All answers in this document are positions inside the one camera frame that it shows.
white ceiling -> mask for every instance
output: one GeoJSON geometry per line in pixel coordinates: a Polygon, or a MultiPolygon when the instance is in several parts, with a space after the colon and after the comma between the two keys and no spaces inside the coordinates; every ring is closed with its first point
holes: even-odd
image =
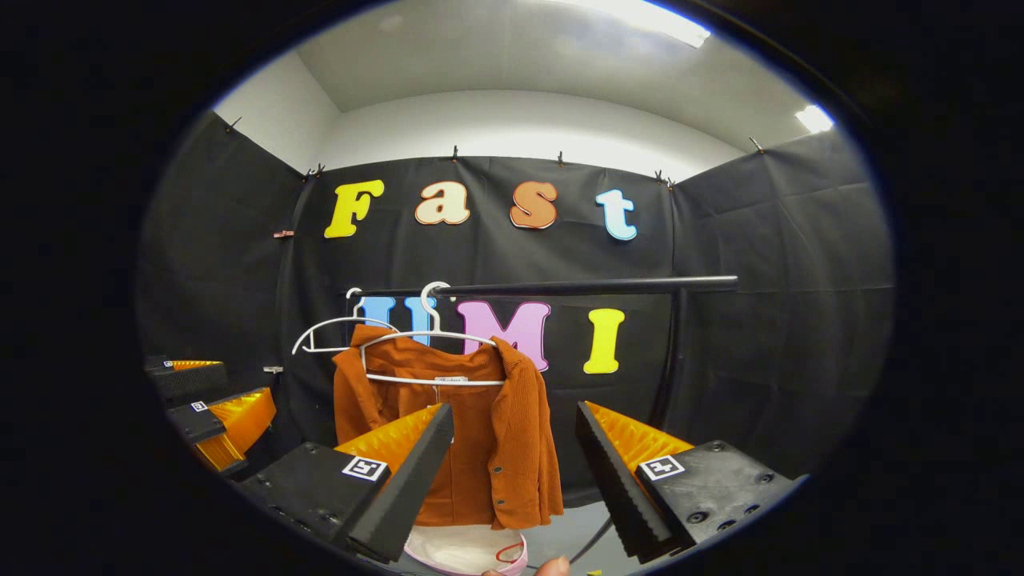
{"type": "Polygon", "coordinates": [[[341,112],[457,90],[538,90],[629,106],[739,150],[808,133],[811,104],[714,31],[700,48],[547,0],[399,0],[297,52],[341,112]]]}

yellow letter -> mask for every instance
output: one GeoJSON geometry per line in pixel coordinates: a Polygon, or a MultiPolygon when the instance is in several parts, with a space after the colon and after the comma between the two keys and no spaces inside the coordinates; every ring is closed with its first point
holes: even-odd
{"type": "Polygon", "coordinates": [[[594,324],[594,343],[590,348],[590,360],[583,365],[588,374],[610,374],[618,370],[615,360],[615,336],[618,325],[626,320],[623,311],[598,308],[590,311],[587,318],[594,324]]]}
{"type": "Polygon", "coordinates": [[[372,180],[338,187],[334,191],[338,195],[338,203],[334,206],[334,217],[331,218],[331,225],[324,231],[324,238],[341,238],[355,234],[352,216],[355,216],[356,220],[361,220],[367,217],[367,212],[370,211],[370,198],[359,196],[361,192],[379,198],[380,195],[384,194],[384,182],[372,180]]]}
{"type": "Polygon", "coordinates": [[[416,220],[421,224],[440,222],[461,224],[469,218],[469,210],[466,209],[466,187],[459,182],[432,183],[423,189],[420,196],[429,198],[416,207],[416,220]]]}

hand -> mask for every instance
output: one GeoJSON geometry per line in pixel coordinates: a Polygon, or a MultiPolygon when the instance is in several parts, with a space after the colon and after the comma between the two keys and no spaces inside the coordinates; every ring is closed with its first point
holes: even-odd
{"type": "MultiPolygon", "coordinates": [[[[500,573],[494,570],[488,570],[481,574],[480,576],[502,576],[500,573]]],[[[569,559],[565,557],[559,557],[541,565],[537,569],[537,574],[535,576],[569,576],[569,559]]]]}

pink letter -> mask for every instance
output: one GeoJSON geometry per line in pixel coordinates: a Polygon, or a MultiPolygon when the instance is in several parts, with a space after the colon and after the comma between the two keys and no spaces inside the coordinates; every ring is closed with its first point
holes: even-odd
{"type": "MultiPolygon", "coordinates": [[[[539,372],[548,369],[544,360],[544,319],[551,314],[551,306],[544,302],[523,302],[516,308],[509,321],[508,329],[502,329],[495,311],[487,302],[471,300],[462,302],[456,310],[466,320],[466,334],[480,338],[497,336],[515,346],[534,361],[539,372]]],[[[463,354],[470,354],[480,347],[479,342],[466,340],[463,354]]]]}

orange jacket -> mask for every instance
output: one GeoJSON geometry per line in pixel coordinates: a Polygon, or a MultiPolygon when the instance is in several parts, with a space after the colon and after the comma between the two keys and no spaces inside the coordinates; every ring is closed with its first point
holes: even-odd
{"type": "Polygon", "coordinates": [[[562,513],[561,480],[551,436],[544,378],[522,353],[500,338],[468,355],[453,355],[412,338],[359,344],[392,333],[356,325],[352,347],[334,357],[334,415],[343,444],[438,402],[452,406],[455,442],[416,519],[419,526],[489,524],[522,530],[562,513]],[[384,376],[432,380],[466,376],[505,380],[502,386],[411,384],[384,376]]]}

